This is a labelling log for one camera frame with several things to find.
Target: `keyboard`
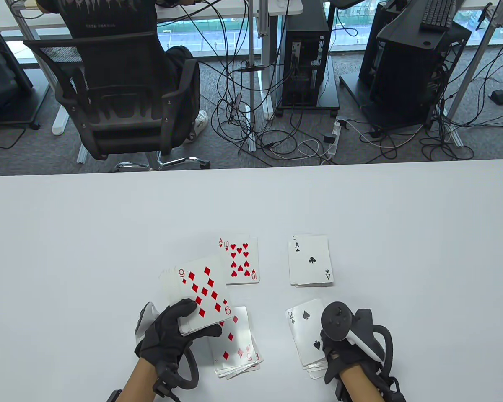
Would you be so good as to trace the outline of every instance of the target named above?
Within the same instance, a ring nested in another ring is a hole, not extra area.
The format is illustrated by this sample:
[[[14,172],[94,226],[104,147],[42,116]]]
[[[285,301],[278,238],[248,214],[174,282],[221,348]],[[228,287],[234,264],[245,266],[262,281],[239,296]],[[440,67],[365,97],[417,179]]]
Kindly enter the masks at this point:
[[[455,11],[456,0],[428,0],[420,26],[432,31],[448,31]]]

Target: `chair base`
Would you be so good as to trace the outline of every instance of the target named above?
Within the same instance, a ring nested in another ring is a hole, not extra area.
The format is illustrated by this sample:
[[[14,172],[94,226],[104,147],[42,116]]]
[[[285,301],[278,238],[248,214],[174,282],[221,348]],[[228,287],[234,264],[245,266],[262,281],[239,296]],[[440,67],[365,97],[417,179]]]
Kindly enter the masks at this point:
[[[200,169],[211,168],[211,163],[209,161],[197,157],[181,157],[169,162],[162,162],[159,152],[146,152],[145,155],[148,159],[148,164],[120,162],[115,166],[113,172],[154,172],[155,170],[164,170],[175,165],[180,165],[181,163],[198,163]]]

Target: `power strip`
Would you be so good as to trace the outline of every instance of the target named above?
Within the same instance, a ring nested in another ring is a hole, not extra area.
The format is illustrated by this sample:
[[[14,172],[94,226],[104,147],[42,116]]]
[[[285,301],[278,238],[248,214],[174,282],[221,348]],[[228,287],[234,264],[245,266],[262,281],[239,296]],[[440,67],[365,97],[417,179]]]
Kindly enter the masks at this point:
[[[326,154],[329,155],[328,159],[333,159],[337,152],[337,144],[339,144],[339,138],[341,136],[341,128],[347,128],[347,121],[341,116],[337,116],[334,122],[334,129],[332,134],[324,136],[324,142],[329,144]]]
[[[39,10],[36,0],[26,0],[24,2],[24,7],[26,10]]]

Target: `chair armrest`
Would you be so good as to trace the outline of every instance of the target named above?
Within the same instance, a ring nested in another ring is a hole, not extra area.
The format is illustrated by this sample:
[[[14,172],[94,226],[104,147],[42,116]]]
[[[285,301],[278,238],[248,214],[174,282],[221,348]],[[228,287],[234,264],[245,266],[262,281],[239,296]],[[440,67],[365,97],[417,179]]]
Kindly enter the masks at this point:
[[[177,98],[188,90],[194,81],[196,70],[199,69],[197,60],[189,59],[184,61],[181,80],[179,81],[179,88],[173,92],[163,95],[162,99]]]

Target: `office chair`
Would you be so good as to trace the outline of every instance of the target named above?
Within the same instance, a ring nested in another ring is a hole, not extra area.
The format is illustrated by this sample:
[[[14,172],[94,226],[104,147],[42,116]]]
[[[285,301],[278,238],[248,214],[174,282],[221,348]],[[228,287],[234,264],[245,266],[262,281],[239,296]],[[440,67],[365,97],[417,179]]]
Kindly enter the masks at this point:
[[[179,71],[156,33],[98,38],[35,40],[25,45],[56,75],[56,100],[98,160],[109,154],[144,152],[148,164],[119,163],[114,171],[162,170],[196,157],[161,162],[181,145],[200,108],[200,70],[186,60]]]

